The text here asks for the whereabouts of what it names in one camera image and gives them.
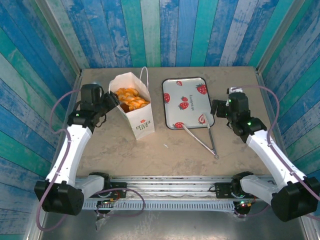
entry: strawberry print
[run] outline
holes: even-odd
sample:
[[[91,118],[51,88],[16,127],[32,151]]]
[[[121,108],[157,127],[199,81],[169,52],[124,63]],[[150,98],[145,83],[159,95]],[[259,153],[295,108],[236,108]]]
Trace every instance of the strawberry print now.
[[[196,86],[196,89],[198,90],[199,93],[205,95],[207,94],[207,87],[205,84],[203,83],[200,83]]]
[[[179,104],[178,108],[180,110],[185,110],[188,106],[189,106],[189,103],[184,101],[184,102]]]
[[[199,124],[201,125],[206,123],[206,120],[203,114],[198,118],[198,121],[199,121]]]
[[[164,99],[164,102],[165,102],[166,104],[168,104],[168,103],[170,102],[170,95],[169,95],[169,93],[164,93],[164,94],[163,94],[163,99]]]
[[[183,128],[183,122],[177,122],[177,123],[175,123],[175,124],[173,124],[173,127],[175,128],[175,129],[182,129]]]

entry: white tray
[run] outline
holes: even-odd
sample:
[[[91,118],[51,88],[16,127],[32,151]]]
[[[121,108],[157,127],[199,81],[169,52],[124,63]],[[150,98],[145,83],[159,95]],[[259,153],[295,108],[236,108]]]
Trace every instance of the white tray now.
[[[165,123],[172,130],[206,128],[215,123],[206,81],[201,77],[171,78],[162,83]]]

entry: metal tongs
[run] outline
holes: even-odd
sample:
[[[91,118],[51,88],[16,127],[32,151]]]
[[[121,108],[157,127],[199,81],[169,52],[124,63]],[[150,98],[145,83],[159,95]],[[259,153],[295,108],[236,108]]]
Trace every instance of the metal tongs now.
[[[197,138],[192,132],[190,132],[190,130],[183,124],[182,127],[184,128],[184,130],[191,135],[195,140],[197,140],[202,146],[204,146],[210,153],[212,153],[214,155],[215,159],[219,159],[219,155],[217,154],[217,150],[215,148],[215,144],[214,144],[214,138],[212,137],[212,133],[210,130],[210,125],[209,122],[207,120],[206,114],[203,114],[204,120],[205,120],[205,124],[206,127],[208,128],[208,132],[209,132],[209,136],[210,136],[210,140],[211,140],[211,144],[212,144],[212,149],[210,149],[207,145],[205,145],[199,138]]]

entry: beige table surface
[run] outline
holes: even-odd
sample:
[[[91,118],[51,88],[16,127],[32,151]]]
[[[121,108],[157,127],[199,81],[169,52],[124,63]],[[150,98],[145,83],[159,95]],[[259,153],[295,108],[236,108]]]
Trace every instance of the beige table surface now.
[[[139,77],[140,71],[141,68],[85,69],[81,84],[99,81],[107,90],[109,81],[117,75],[132,72]],[[104,172],[111,176],[230,176],[242,171],[269,174],[254,151],[226,126],[224,118],[215,116],[215,124],[211,127],[218,160],[184,130],[171,130],[165,123],[163,80],[202,77],[206,80],[211,101],[226,100],[227,88],[258,84],[253,67],[163,67],[148,68],[148,71],[155,132],[136,140],[120,111],[113,109],[107,114],[106,123],[95,128],[86,145],[78,176],[87,176],[91,172]],[[245,93],[251,115],[260,118],[269,128],[270,121],[260,90],[246,88]],[[206,128],[191,131],[205,144],[211,145]]]

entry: paper bag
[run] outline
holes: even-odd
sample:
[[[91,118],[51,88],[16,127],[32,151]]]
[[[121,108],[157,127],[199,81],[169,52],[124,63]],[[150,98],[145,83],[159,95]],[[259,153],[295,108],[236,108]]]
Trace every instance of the paper bag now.
[[[133,131],[135,139],[141,139],[155,131],[154,118],[151,109],[151,98],[148,91],[148,87],[141,81],[143,70],[146,70],[146,82],[149,86],[148,69],[143,67],[140,73],[140,79],[137,78],[132,72],[121,74],[115,77],[109,83],[109,91],[116,92],[120,88],[134,88],[136,89],[140,97],[149,101],[150,104],[142,108],[125,113],[124,110],[118,105],[119,110],[123,116],[128,120],[129,125]]]

